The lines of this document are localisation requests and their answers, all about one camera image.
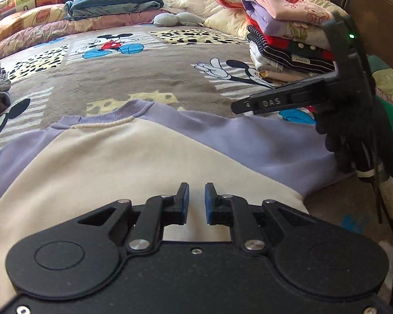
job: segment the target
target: purple sleeve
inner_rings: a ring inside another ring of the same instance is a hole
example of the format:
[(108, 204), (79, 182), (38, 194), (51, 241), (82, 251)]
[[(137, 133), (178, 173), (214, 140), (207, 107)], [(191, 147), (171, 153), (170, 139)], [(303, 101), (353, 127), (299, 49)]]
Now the purple sleeve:
[(21, 135), (0, 149), (0, 198), (36, 155), (67, 128), (53, 124), (45, 130)]

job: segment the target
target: red garment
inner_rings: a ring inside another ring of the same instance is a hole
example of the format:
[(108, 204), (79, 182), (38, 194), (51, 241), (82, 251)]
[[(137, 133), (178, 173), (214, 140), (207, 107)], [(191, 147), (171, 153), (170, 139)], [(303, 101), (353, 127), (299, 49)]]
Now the red garment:
[(114, 40), (110, 40), (110, 41), (108, 41), (107, 43), (105, 43), (103, 46), (102, 46), (102, 49), (103, 50), (106, 50), (106, 49), (116, 49), (116, 48), (120, 48), (121, 47), (121, 44), (120, 43), (116, 43)]
[(285, 49), (292, 54), (297, 54), (297, 55), (303, 56), (305, 58), (329, 60), (329, 61), (335, 60), (335, 57), (333, 56), (332, 52), (330, 52), (330, 51), (326, 51), (321, 48), (312, 49), (312, 46), (306, 45), (305, 43), (300, 43), (298, 41), (284, 39), (282, 37), (265, 35), (264, 33), (262, 33), (261, 28), (259, 27), (258, 23), (255, 20), (253, 20), (249, 15), (246, 15), (246, 20), (247, 20), (247, 22), (249, 22), (249, 24), (251, 24), (258, 31), (260, 31), (260, 33), (264, 36), (268, 45), (270, 45), (272, 47), (276, 47), (279, 49)]

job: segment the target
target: leopard print patch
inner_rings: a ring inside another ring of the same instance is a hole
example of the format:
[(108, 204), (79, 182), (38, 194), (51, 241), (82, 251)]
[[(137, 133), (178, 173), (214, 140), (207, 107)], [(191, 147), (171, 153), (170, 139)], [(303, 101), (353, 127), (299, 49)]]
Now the leopard print patch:
[(206, 28), (200, 30), (164, 30), (159, 32), (150, 32), (150, 34), (157, 36), (172, 45), (191, 45), (195, 43), (244, 43), (244, 41), (237, 38), (233, 38), (226, 34), (215, 32), (212, 30), (207, 30)]
[(9, 79), (15, 82), (36, 72), (57, 67), (57, 65), (61, 64), (67, 50), (68, 45), (61, 46), (34, 55), (27, 60), (17, 62), (13, 70), (9, 72)]

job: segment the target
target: clothing label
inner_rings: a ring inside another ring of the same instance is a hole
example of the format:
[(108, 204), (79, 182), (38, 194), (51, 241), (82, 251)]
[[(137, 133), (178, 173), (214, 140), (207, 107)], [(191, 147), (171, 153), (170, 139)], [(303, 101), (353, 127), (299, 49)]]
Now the clothing label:
[(291, 60), (292, 60), (292, 61), (296, 61), (296, 62), (301, 62), (301, 63), (303, 63), (303, 64), (308, 64), (308, 65), (310, 65), (310, 60), (309, 60), (309, 59), (307, 59), (307, 58), (302, 58), (301, 56), (298, 56), (298, 55), (295, 55), (295, 54), (292, 54), (292, 55), (291, 55)]

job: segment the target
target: striped garment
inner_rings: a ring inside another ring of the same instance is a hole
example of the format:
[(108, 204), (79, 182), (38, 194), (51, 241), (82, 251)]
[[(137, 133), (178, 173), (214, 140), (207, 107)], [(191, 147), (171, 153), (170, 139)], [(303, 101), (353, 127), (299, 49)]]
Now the striped garment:
[(253, 41), (262, 56), (278, 62), (279, 64), (292, 69), (305, 73), (328, 73), (335, 70), (333, 62), (327, 60), (316, 60), (303, 58), (295, 54), (291, 54), (285, 50), (274, 48), (268, 45), (262, 33), (255, 27), (248, 26), (249, 33), (247, 39)]

